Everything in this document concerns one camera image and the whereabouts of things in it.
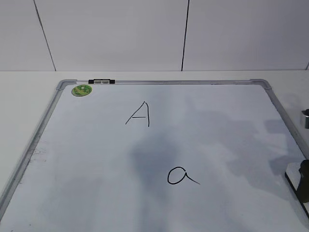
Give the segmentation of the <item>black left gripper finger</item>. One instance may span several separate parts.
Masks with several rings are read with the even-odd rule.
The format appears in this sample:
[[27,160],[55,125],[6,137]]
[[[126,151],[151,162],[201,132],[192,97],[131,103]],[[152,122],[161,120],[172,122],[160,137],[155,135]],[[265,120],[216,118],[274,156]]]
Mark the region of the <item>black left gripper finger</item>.
[[309,202],[309,160],[301,162],[299,168],[300,180],[296,190],[296,194],[302,203]]

